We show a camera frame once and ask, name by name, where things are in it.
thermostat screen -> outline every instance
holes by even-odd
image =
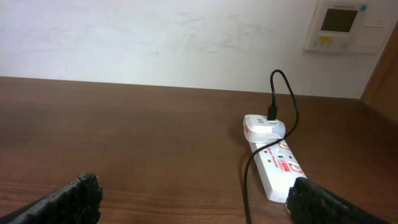
[[[345,9],[328,9],[321,30],[349,32],[358,11]]]

yellow label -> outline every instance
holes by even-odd
[[[328,37],[328,36],[319,36],[318,40],[325,41],[325,42],[331,42],[333,39],[331,37]]]

wooden trim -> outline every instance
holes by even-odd
[[[376,95],[386,73],[398,52],[398,23],[396,24],[390,39],[384,48],[383,54],[380,57],[373,74],[363,91],[361,100],[367,105],[370,105],[374,96]]]

white charger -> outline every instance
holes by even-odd
[[[266,116],[246,115],[243,127],[252,152],[285,136],[285,124],[279,120],[268,121]],[[284,140],[257,153],[254,160],[271,201],[285,203],[296,178],[307,178]]]

cable connector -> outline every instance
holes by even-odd
[[[269,106],[268,107],[267,120],[268,121],[275,121],[277,112],[278,112],[278,107],[277,106],[273,106],[273,105]]]

